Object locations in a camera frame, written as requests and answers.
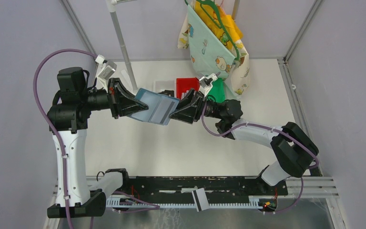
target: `green clothes hanger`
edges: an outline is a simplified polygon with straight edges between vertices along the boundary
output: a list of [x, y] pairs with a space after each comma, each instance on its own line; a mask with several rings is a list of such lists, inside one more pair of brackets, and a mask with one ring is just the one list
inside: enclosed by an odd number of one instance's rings
[[[235, 60], [239, 61], [240, 60], [240, 56], [239, 56], [239, 50], [238, 47], [236, 47], [235, 42], [232, 40], [231, 36], [229, 35], [228, 31], [226, 30], [225, 26], [222, 24], [221, 21], [221, 16], [220, 16], [220, 12], [218, 11], [217, 5], [212, 1], [212, 0], [196, 0], [200, 3], [200, 7], [201, 9], [203, 9], [203, 11], [207, 14], [207, 16], [211, 19], [211, 21], [214, 22], [214, 24], [219, 28], [219, 29], [223, 29], [223, 31], [225, 32], [226, 36], [228, 37], [229, 41], [232, 43], [232, 46], [235, 48], [236, 51], [236, 57]], [[217, 15], [217, 19], [219, 24], [214, 20], [214, 18], [211, 17], [211, 15], [204, 9], [203, 5], [207, 5], [210, 6], [215, 14]]]

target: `robotic arm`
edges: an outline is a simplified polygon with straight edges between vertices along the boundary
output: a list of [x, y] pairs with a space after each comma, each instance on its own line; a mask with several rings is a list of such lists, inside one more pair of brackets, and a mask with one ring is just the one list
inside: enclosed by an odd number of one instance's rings
[[[115, 64], [107, 63], [99, 56], [96, 61], [101, 71], [96, 78], [107, 87], [97, 89], [88, 88], [84, 73], [80, 67], [63, 69], [57, 75], [60, 90], [56, 97], [61, 98], [61, 104], [53, 103], [47, 116], [59, 131], [65, 144], [66, 156], [61, 155], [58, 139], [53, 135], [57, 150], [58, 164], [58, 194], [56, 203], [47, 209], [49, 218], [64, 218], [65, 199], [70, 200], [71, 217], [96, 217], [104, 213], [106, 199], [123, 184], [123, 169], [110, 169], [105, 176], [88, 188], [85, 174], [84, 146], [88, 128], [88, 118], [92, 111], [110, 109], [115, 119], [131, 115], [139, 111], [148, 110], [148, 106], [135, 99], [128, 92], [119, 78], [110, 78], [115, 72]], [[212, 88], [212, 82], [217, 79], [215, 74], [200, 79], [200, 91], [191, 89], [179, 102], [176, 110], [170, 114], [176, 119], [192, 124], [202, 116], [218, 118], [216, 124], [220, 133], [218, 136], [233, 140], [253, 141], [273, 149], [277, 162], [265, 168], [257, 179], [267, 185], [274, 186], [279, 181], [290, 176], [301, 177], [312, 163], [313, 158], [301, 147], [290, 145], [290, 139], [272, 129], [287, 133], [301, 142], [314, 155], [318, 149], [306, 134], [294, 123], [285, 126], [271, 126], [265, 130], [251, 125], [241, 118], [240, 101], [226, 100], [223, 103], [207, 101], [207, 94]], [[63, 186], [62, 161], [67, 161], [67, 187]], [[64, 197], [63, 190], [67, 188], [69, 195]]]

